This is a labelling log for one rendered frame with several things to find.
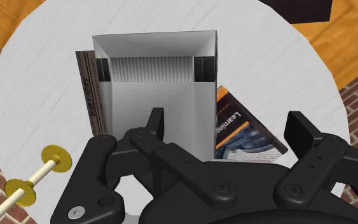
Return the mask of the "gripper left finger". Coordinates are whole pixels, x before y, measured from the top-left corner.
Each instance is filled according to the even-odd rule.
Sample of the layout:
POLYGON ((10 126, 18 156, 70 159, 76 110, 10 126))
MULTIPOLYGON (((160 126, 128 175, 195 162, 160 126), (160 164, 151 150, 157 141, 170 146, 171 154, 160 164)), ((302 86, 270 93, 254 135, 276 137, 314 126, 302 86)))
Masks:
MULTIPOLYGON (((209 207, 224 211, 237 202, 235 185, 175 143, 163 139, 163 108, 153 108, 146 127, 129 135, 130 144, 153 167, 153 188, 161 191, 161 169, 189 188, 209 207)), ((110 189, 105 177, 107 158, 117 148, 113 136, 93 136, 72 173, 50 218, 50 224, 122 224, 123 197, 110 189)))

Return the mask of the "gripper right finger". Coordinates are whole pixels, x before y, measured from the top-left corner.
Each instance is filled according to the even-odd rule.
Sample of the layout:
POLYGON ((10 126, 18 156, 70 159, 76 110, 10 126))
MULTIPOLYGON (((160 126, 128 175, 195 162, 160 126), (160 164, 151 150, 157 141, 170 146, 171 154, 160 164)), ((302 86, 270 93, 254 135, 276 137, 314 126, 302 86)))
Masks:
POLYGON ((279 208, 310 209, 322 197, 323 206, 339 205, 324 194, 343 183, 358 195, 358 149, 333 134, 322 133, 302 112, 290 111, 284 139, 298 161, 275 185, 273 199, 279 208))

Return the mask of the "white open box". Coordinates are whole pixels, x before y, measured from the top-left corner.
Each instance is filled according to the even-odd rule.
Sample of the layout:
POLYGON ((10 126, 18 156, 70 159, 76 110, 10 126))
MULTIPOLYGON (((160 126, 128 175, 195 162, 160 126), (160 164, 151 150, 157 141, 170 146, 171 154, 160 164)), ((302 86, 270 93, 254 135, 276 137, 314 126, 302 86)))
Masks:
POLYGON ((121 139, 164 109, 164 138, 207 161, 216 149, 217 32, 93 36, 107 133, 121 139))

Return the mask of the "dark book with orange stripes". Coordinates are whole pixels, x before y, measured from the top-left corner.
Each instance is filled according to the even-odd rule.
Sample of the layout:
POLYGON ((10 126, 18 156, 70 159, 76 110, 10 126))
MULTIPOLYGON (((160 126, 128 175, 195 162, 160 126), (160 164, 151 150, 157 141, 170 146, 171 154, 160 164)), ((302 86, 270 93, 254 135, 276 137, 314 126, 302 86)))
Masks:
POLYGON ((226 88, 217 89, 215 159, 270 161, 288 149, 226 88))

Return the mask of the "cream rod with yellow discs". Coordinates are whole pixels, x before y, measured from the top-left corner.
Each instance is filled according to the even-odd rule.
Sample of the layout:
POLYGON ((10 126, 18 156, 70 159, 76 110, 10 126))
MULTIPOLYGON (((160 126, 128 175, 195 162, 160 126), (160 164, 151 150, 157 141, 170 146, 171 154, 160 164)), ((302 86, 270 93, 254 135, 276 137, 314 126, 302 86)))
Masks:
POLYGON ((49 172, 67 172, 72 167, 70 154, 57 145, 44 147, 41 152, 41 158, 44 165, 28 180, 10 179, 4 184, 7 199, 0 205, 0 218, 15 204, 22 207, 33 205, 36 201, 34 187, 49 172))

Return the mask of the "brown book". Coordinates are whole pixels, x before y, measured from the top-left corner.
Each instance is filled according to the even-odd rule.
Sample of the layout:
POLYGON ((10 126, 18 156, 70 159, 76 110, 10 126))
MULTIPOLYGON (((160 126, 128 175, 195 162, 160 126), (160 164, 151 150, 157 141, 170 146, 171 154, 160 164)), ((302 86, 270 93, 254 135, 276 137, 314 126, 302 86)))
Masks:
POLYGON ((93 50, 75 51, 93 135, 112 134, 111 77, 107 59, 93 50))

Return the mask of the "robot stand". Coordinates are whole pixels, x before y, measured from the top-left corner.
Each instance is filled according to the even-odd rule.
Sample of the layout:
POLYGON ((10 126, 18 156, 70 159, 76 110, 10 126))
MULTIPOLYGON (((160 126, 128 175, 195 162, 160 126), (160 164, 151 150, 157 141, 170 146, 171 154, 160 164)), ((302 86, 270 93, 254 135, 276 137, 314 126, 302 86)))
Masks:
POLYGON ((333 0, 258 0, 290 24, 330 21, 333 0))

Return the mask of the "round white table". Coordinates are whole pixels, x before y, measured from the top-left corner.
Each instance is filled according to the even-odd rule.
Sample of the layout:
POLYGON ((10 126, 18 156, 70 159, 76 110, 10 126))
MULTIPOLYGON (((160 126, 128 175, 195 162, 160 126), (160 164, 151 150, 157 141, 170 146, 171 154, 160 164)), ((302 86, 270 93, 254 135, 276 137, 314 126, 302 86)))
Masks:
POLYGON ((75 53, 95 34, 215 30, 219 85, 275 136, 290 110, 349 140, 332 74, 307 39, 258 0, 46 0, 0 56, 0 170, 28 179, 42 149, 77 161, 92 136, 75 53))

